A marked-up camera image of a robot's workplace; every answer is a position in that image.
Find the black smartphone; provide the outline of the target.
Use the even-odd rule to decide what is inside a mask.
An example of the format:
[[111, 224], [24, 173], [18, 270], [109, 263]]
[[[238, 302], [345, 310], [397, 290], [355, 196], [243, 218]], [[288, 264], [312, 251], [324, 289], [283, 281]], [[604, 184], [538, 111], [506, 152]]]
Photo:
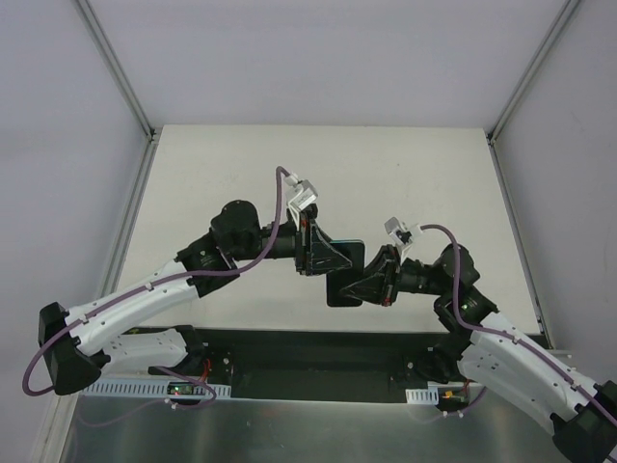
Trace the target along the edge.
[[326, 277], [326, 301], [331, 308], [356, 308], [362, 300], [349, 296], [343, 290], [362, 277], [365, 264], [365, 245], [360, 240], [342, 240], [334, 248], [351, 261], [346, 269], [336, 270]]

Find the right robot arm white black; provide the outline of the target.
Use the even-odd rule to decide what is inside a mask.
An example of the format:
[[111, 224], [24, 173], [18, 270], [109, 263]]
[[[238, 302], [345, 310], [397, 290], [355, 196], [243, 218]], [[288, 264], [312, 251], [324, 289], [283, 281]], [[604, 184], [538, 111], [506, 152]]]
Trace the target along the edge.
[[413, 361], [426, 381], [463, 377], [519, 408], [550, 434], [571, 462], [605, 462], [616, 449], [616, 384], [560, 362], [509, 321], [475, 286], [469, 251], [447, 245], [432, 264], [399, 258], [385, 245], [364, 269], [327, 278], [331, 307], [388, 307], [401, 293], [433, 295], [447, 335]]

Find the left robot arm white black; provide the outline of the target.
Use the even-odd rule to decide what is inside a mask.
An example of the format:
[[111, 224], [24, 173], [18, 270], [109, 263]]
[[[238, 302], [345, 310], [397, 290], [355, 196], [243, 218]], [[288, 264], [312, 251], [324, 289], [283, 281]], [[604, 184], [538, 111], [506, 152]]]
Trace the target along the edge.
[[237, 280], [265, 259], [292, 259], [307, 277], [353, 269], [354, 242], [331, 239], [318, 226], [317, 207], [292, 209], [287, 220], [261, 226], [255, 206], [232, 201], [193, 241], [150, 276], [122, 292], [66, 309], [53, 302], [39, 314], [37, 358], [50, 391], [71, 395], [103, 374], [164, 367], [184, 375], [203, 364], [203, 345], [189, 326], [129, 334], [139, 323]]

